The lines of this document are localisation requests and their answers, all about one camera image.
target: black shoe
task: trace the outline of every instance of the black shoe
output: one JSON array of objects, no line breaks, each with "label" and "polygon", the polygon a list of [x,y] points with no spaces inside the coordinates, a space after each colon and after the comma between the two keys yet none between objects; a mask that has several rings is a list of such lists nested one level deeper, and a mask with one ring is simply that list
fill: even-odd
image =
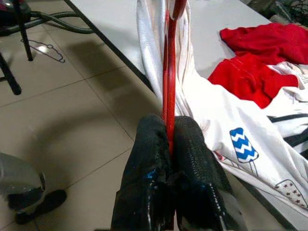
[{"label": "black shoe", "polygon": [[34,213],[16,214],[15,222],[19,225],[26,224],[42,214],[53,211],[54,209],[62,205],[65,200],[66,200],[66,192],[64,190],[53,191],[45,196],[44,201],[37,206]]}]

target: black chair leg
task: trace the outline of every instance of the black chair leg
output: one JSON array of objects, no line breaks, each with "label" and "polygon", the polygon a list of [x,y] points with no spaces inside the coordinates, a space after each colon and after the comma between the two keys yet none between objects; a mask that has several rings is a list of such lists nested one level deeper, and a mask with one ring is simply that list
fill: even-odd
[{"label": "black chair leg", "polygon": [[26,32],[26,27],[25,27],[23,15],[22,15],[21,9],[20,9],[19,0],[13,0],[13,6],[14,6],[14,10],[15,10],[16,19],[17,19],[17,22],[19,24],[21,36],[23,38],[23,42],[24,42],[24,46],[25,46],[25,49],[26,49],[28,60],[33,61],[33,56],[32,56],[32,53],[31,53],[29,40],[28,40],[28,36],[27,36],[27,32]]},{"label": "black chair leg", "polygon": [[0,52],[0,68],[2,69],[2,71],[4,73],[4,77],[0,78],[0,82],[8,81],[13,93],[15,95],[20,95],[21,94],[21,87],[16,82],[15,77],[11,73],[11,70],[10,70],[9,66],[7,65],[6,61],[4,60],[1,52]]}]

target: white cloth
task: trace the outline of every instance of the white cloth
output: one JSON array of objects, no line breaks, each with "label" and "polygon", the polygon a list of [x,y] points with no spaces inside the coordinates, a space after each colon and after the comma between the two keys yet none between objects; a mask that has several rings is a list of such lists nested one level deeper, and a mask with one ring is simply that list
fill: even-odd
[{"label": "white cloth", "polygon": [[281,62],[277,65],[268,65],[270,69],[281,75],[294,75],[298,80],[300,89],[308,89],[308,69],[303,66]]},{"label": "white cloth", "polygon": [[[160,100],[165,3],[138,0],[137,5],[144,69]],[[254,102],[239,100],[199,76],[194,66],[190,16],[187,4],[177,27],[176,114],[197,121],[209,149],[223,156],[215,155],[226,170],[308,217],[307,160],[283,140]],[[299,196],[289,195],[295,190]]]},{"label": "white cloth", "polygon": [[308,90],[281,88],[272,102],[263,109],[284,140],[308,158]]}]

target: blue zigzag pattern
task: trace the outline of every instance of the blue zigzag pattern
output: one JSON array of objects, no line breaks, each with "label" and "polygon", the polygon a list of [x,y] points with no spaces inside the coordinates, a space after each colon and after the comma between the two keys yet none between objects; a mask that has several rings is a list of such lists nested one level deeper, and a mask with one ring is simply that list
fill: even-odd
[{"label": "blue zigzag pattern", "polygon": [[232,143],[235,149],[236,156],[240,163],[247,163],[254,161],[259,157],[254,147],[251,145],[249,139],[245,136],[242,128],[237,128],[230,131]]}]

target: red fabric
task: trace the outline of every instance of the red fabric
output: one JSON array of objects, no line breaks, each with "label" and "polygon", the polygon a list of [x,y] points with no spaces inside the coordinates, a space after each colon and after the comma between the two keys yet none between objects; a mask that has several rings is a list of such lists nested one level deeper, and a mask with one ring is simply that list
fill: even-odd
[{"label": "red fabric", "polygon": [[226,28],[221,30],[220,36],[237,56],[250,52],[265,64],[276,65],[283,61],[308,64],[308,30],[293,24]]},{"label": "red fabric", "polygon": [[298,87],[296,76],[280,75],[252,54],[225,59],[208,80],[222,85],[242,100],[256,102],[260,108],[268,106],[281,87]]}]

